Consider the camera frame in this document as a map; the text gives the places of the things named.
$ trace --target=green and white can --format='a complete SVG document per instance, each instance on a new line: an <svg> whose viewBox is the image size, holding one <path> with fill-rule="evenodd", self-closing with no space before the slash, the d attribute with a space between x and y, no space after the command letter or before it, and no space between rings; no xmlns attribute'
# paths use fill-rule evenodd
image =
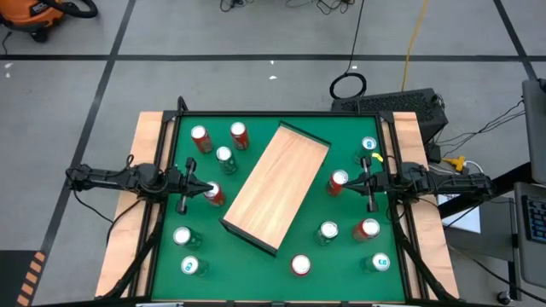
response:
<svg viewBox="0 0 546 307"><path fill-rule="evenodd" d="M195 256L187 256L182 260L180 269L187 275L203 276L208 272L208 262Z"/></svg>
<svg viewBox="0 0 546 307"><path fill-rule="evenodd" d="M201 245L201 235L190 227L178 227L172 234L172 239L179 246L184 246L189 249L197 249Z"/></svg>
<svg viewBox="0 0 546 307"><path fill-rule="evenodd" d="M321 223L315 231L315 241L321 246L330 244L337 236L338 225L330 221Z"/></svg>
<svg viewBox="0 0 546 307"><path fill-rule="evenodd" d="M385 272L391 266L391 260L386 254L378 252L372 257L362 259L360 266L366 272Z"/></svg>
<svg viewBox="0 0 546 307"><path fill-rule="evenodd" d="M360 142L360 146L358 147L358 150L355 152L355 163L360 165L360 160L372 153L372 150L374 150L377 147L377 141L371 137L366 136L362 139Z"/></svg>
<svg viewBox="0 0 546 307"><path fill-rule="evenodd" d="M237 163L235 162L235 157L233 156L231 149L222 146L216 151L216 158L218 159L220 169L222 169L224 174L229 175L237 171Z"/></svg>

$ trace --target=white cable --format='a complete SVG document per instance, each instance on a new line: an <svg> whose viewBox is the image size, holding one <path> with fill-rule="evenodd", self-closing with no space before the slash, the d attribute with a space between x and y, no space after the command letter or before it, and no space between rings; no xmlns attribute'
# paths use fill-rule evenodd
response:
<svg viewBox="0 0 546 307"><path fill-rule="evenodd" d="M448 173L448 174L456 174L454 171L442 170L441 168L436 167L434 165L428 165L428 167L432 168L435 171L441 171L441 172Z"/></svg>
<svg viewBox="0 0 546 307"><path fill-rule="evenodd" d="M476 162L474 162L474 161L471 161L471 160L466 160L466 161L463 163L463 165L464 165L464 166L467 166L467 163L476 166L476 167L479 169L479 172L480 172L480 173L482 173L482 174L484 173L484 170L481 168L481 166L479 166L478 163L476 163Z"/></svg>

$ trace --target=black floor line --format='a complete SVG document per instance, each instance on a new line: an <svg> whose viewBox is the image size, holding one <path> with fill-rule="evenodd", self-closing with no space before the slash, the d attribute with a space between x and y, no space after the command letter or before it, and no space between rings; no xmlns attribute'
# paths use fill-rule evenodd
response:
<svg viewBox="0 0 546 307"><path fill-rule="evenodd" d="M546 58L546 55L535 55ZM354 61L405 61L406 55L354 55ZM6 61L108 61L111 55L5 55ZM350 55L115 55L116 61L349 61ZM521 55L412 55L410 61L524 62Z"/></svg>
<svg viewBox="0 0 546 307"><path fill-rule="evenodd" d="M71 167L79 165L84 156L84 151L87 147L87 142L89 141L91 130L93 129L93 124L96 120L96 115L98 114L99 107L101 106L102 97L104 96L104 92L108 85L108 80L110 79L110 76L112 74L113 65L115 63L115 56L119 52L121 41L123 40L123 36L125 35L125 31L127 30L127 25L129 24L129 19L131 17L133 8L135 7L135 1L136 0L129 0L129 2L127 3L123 20L121 21L121 25L119 26L118 33L114 40L110 55L108 56L106 66L104 67L104 71L102 72L101 80L99 81L98 87L96 89L95 98L93 99L93 103L91 104L89 113L87 114L87 119L85 120L82 134L79 137L78 146L76 147L72 162L70 163ZM49 256L51 248L53 247L55 237L57 236L57 231L59 230L59 226L61 225L62 216L65 209L67 208L69 196L70 190L68 189L67 182L65 181L61 189L59 199L57 200L55 210L53 211L53 216L45 233L44 242L42 243L42 251L44 251L47 256Z"/></svg>
<svg viewBox="0 0 546 307"><path fill-rule="evenodd" d="M502 5L501 0L493 0L495 3L495 6L497 7L498 13L501 15L502 23L504 23L504 26L506 27L506 31L508 32L508 35L510 36L510 39L512 40L512 43L514 44L515 50L518 52L518 55L523 59L523 67L525 68L527 72L527 77L529 79L536 80L537 74L535 73L535 70L532 68L531 63L529 62L529 59L527 58L527 53L523 49L523 45L521 44L520 38L518 38L518 34L516 34L514 26L512 26L512 21L510 21L510 18L508 17L508 13L506 13L506 9L504 8L504 5Z"/></svg>

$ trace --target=white paper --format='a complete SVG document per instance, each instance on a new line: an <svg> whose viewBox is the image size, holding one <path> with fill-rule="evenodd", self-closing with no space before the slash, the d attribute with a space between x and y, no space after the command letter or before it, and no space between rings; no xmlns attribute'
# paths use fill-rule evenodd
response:
<svg viewBox="0 0 546 307"><path fill-rule="evenodd" d="M447 194L447 195L438 195L438 204L439 206L442 206L443 203L446 201L459 196L459 194ZM461 211L457 214L454 214L450 217L446 217L442 220L442 224L444 226L449 225L451 222L458 219L461 215L463 215L468 210ZM466 231L471 231L476 234L481 233L481 227L479 226L479 207L472 210L472 212L469 212L466 216L455 222L453 225L450 226L450 228L457 228L462 229Z"/></svg>

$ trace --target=green table surface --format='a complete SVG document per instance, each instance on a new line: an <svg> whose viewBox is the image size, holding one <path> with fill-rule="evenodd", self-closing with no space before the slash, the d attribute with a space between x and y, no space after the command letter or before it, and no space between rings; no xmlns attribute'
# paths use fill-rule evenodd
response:
<svg viewBox="0 0 546 307"><path fill-rule="evenodd" d="M281 120L331 142L331 146L276 257L272 257L228 233L218 219L229 209ZM229 128L235 121L241 121L248 128L248 150L239 151L233 147ZM232 148L239 166L236 173L224 175L220 171L215 150L206 154L198 151L190 137L191 128L196 125L208 129L215 149L220 146ZM332 197L325 189L328 177L335 170L347 171L350 179L362 172L354 162L354 154L364 136L378 140L377 133L373 117L184 116L175 164L182 169L185 160L193 157L197 161L195 175L204 182L219 182L226 195L226 205L211 206L203 195L198 195L188 199L188 213L183 216L175 212L180 195L169 197L152 299L404 301L392 225L386 218L386 195L375 195L380 210L369 213L366 197L349 190ZM381 162L373 159L372 171L382 168ZM369 217L379 222L380 235L373 240L355 242L352 228ZM338 224L339 235L330 245L319 246L313 240L313 234L327 220ZM174 243L173 232L180 226L189 226L202 235L203 242L198 250L191 251ZM377 252L389 256L389 270L362 271L360 260ZM305 277L295 276L290 270L291 258L299 253L311 260L311 272ZM188 255L209 263L205 276L182 273L181 262Z"/></svg>

